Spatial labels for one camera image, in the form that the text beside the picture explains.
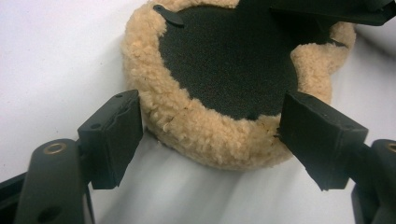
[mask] black rubber pad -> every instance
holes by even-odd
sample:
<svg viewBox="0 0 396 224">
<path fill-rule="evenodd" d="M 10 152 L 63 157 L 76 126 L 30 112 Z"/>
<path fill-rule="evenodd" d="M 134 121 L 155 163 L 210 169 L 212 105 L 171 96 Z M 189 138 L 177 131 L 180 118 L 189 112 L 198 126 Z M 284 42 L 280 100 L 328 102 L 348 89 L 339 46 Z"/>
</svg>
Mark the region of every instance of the black rubber pad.
<svg viewBox="0 0 396 224">
<path fill-rule="evenodd" d="M 272 1 L 242 0 L 237 9 L 190 7 L 167 24 L 160 52 L 172 77 L 192 98 L 234 119 L 281 112 L 297 90 L 292 39 L 269 12 Z"/>
</svg>

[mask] white table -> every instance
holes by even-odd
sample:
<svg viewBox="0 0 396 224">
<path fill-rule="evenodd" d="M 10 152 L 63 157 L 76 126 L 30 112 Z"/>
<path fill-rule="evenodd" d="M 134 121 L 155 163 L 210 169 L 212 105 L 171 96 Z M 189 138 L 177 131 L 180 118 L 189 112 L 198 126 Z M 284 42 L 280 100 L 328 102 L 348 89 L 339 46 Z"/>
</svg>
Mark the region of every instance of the white table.
<svg viewBox="0 0 396 224">
<path fill-rule="evenodd" d="M 77 139 L 77 127 L 125 90 L 120 41 L 144 2 L 0 2 L 0 182 L 25 172 L 41 144 Z M 332 105 L 370 130 L 368 145 L 396 139 L 395 58 L 358 38 L 332 84 Z M 334 224 L 353 223 L 352 188 L 321 192 L 296 159 L 215 170 L 145 133 L 121 186 L 92 200 L 97 223 Z"/>
</svg>

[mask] wool polishing pad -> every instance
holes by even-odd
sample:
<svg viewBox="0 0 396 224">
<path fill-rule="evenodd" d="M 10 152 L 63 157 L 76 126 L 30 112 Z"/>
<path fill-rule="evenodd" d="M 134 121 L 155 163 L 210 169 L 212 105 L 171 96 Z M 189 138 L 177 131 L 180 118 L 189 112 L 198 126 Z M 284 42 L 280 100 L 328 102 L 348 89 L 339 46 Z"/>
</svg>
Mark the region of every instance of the wool polishing pad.
<svg viewBox="0 0 396 224">
<path fill-rule="evenodd" d="M 139 90 L 143 119 L 163 143 L 229 170 L 291 157 L 276 137 L 285 92 L 329 103 L 330 74 L 345 61 L 355 33 L 339 22 L 329 39 L 342 46 L 297 45 L 271 16 L 272 4 L 156 0 L 134 12 L 122 42 L 124 70 L 129 88 Z M 157 5 L 184 26 L 166 22 Z"/>
</svg>

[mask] tan wool fleece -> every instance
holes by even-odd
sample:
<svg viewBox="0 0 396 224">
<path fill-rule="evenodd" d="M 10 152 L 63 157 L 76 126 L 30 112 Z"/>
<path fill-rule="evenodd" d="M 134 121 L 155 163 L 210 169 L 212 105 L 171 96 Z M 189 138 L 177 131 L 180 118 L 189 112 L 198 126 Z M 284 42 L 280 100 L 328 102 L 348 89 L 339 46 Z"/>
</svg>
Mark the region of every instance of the tan wool fleece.
<svg viewBox="0 0 396 224">
<path fill-rule="evenodd" d="M 205 108 L 182 90 L 163 63 L 159 37 L 165 19 L 153 6 L 178 12 L 187 7 L 210 5 L 235 8 L 239 0 L 155 0 L 137 9 L 126 25 L 122 42 L 124 71 L 130 89 L 138 89 L 142 116 L 148 128 L 169 147 L 202 164 L 228 170 L 271 167 L 291 157 L 279 141 L 280 115 L 260 115 L 257 120 L 235 120 Z M 329 103 L 330 74 L 345 61 L 355 42 L 349 23 L 339 22 L 331 38 L 345 44 L 298 46 L 290 57 L 298 76 L 298 91 Z"/>
</svg>

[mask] polishing pad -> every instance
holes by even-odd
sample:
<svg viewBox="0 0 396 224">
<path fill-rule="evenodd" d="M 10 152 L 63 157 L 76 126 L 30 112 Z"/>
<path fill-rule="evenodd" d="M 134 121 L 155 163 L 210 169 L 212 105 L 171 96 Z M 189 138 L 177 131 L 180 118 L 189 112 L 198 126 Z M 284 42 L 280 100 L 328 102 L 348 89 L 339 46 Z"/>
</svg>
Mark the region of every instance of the polishing pad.
<svg viewBox="0 0 396 224">
<path fill-rule="evenodd" d="M 285 92 L 329 103 L 330 74 L 355 33 L 339 22 L 329 33 L 333 42 L 299 45 L 269 12 L 273 2 L 156 0 L 134 12 L 122 42 L 124 70 L 159 140 L 220 169 L 270 167 L 291 157 L 276 137 Z M 158 6 L 184 25 L 166 20 Z"/>
</svg>

